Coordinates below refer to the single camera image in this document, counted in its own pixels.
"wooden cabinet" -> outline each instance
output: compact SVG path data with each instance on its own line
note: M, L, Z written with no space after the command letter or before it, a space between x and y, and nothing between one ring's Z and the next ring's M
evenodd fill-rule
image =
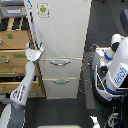
M0 93L11 93L26 75L25 44L31 40L29 30L12 31L14 18L10 18L7 31L0 31ZM38 64L29 97L45 97L45 91Z

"gray floor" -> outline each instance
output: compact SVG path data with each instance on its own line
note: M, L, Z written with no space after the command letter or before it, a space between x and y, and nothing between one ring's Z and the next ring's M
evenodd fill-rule
M120 12L127 7L128 1L126 0L124 3L121 3L120 0L106 0L104 4L93 0L85 45L86 55L91 55L92 44L100 47L109 46L111 36L115 33L126 36L120 23ZM90 90L91 84L88 82L91 81L89 71L90 67L85 63L81 72L81 91L79 91L77 99L28 99L25 128L36 128L39 125L79 125L83 128L92 128L91 115L98 117L101 128L103 128L106 120L100 110L96 109L97 104L93 92ZM4 106L0 104L0 113Z

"metal handle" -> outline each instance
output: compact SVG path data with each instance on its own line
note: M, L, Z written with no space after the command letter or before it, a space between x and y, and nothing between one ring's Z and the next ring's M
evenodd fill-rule
M54 64L54 65L57 65L57 66L64 66L64 65L66 65L66 64L71 63L71 61L67 61L67 62L64 62L64 63L62 63L62 64L56 63L55 61L50 61L50 63L51 63L51 64Z
M53 80L52 82L54 82L56 84L66 84L70 81L69 80Z
M0 44L2 44L2 39L0 39Z
M9 62L9 59L7 59L7 61L0 62L0 64L5 64L5 63L8 63L8 62Z
M13 90L8 90L8 91L3 91L3 89L6 88L5 86L2 86L0 89L0 92L4 92L4 93L9 93L12 92Z
M0 73L0 75L15 75L16 71L14 72L8 72L8 73Z

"drawer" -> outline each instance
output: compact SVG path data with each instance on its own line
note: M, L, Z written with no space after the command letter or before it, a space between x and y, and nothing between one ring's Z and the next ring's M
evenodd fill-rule
M15 90L21 82L0 82L0 93L11 93ZM39 78L33 81L30 93L40 93L41 88L39 86Z
M40 61L39 66L43 79L79 77L82 59Z
M77 98L79 79L49 79L44 80L43 83L47 99Z
M25 44L29 42L28 31L1 31L0 49L25 49Z
M0 77L15 77L15 76L25 76L25 67L0 67ZM37 68L35 69L35 75L38 75Z
M0 50L0 67L25 66L27 61L25 50Z

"white cabinet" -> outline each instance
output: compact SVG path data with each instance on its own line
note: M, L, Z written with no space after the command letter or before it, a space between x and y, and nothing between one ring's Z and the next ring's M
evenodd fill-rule
M45 48L39 65L47 98L76 98L91 0L30 0L29 3L24 0L24 3L32 34L36 34L38 44L42 42ZM51 82L66 78L71 82L62 82L62 86L61 82Z

